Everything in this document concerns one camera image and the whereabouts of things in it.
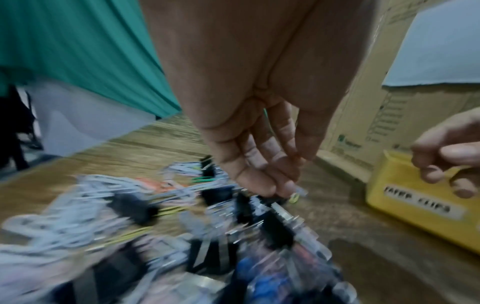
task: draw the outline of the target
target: white paper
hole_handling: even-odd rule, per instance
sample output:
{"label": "white paper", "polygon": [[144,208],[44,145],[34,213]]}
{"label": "white paper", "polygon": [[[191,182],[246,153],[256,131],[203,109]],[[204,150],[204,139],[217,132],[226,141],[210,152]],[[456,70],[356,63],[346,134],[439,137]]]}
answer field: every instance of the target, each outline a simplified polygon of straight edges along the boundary
{"label": "white paper", "polygon": [[480,83],[480,0],[450,0],[415,17],[384,86]]}

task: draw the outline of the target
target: cardboard box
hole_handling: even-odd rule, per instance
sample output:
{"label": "cardboard box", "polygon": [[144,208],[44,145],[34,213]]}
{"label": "cardboard box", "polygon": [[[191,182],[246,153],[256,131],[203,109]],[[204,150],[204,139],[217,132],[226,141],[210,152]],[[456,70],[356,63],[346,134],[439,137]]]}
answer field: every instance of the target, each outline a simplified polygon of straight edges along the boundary
{"label": "cardboard box", "polygon": [[335,112],[317,157],[367,182],[384,149],[409,152],[412,142],[449,116],[480,106],[480,86],[382,87],[419,10],[442,0],[391,0],[373,45]]}

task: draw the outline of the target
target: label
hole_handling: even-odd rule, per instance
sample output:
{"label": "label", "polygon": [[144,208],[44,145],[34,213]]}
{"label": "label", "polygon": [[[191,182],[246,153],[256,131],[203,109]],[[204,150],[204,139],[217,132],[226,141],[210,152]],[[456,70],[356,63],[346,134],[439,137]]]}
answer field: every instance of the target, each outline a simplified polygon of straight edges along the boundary
{"label": "label", "polygon": [[423,193],[396,185],[385,186],[383,194],[397,201],[416,206],[449,219],[461,220],[467,211],[467,209],[461,205],[445,202],[438,198],[429,197]]}

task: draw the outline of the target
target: wooden surface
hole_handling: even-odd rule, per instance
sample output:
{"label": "wooden surface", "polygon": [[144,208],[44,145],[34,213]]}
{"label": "wooden surface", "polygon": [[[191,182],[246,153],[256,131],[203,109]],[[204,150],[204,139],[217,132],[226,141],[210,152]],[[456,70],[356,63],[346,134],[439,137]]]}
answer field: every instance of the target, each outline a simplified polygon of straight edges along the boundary
{"label": "wooden surface", "polygon": [[[33,168],[0,184],[0,220],[40,212],[78,174],[159,178],[160,168],[208,154],[183,116]],[[306,199],[289,206],[306,219],[364,304],[480,303],[480,257],[369,208],[364,186],[316,161],[303,170]],[[175,216],[162,233],[180,233]]]}

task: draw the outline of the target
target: pile of clips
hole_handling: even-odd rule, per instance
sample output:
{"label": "pile of clips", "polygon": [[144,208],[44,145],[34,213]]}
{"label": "pile of clips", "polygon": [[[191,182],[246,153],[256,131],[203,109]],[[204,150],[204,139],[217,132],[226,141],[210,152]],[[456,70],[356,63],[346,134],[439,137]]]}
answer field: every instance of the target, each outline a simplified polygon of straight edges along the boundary
{"label": "pile of clips", "polygon": [[[211,157],[161,174],[154,185],[79,176],[43,213],[6,220],[3,233],[25,245],[0,244],[0,303],[358,303],[318,235],[282,207],[303,189],[252,195]],[[204,214],[189,211],[196,204]],[[163,215],[188,233],[156,234]]]}

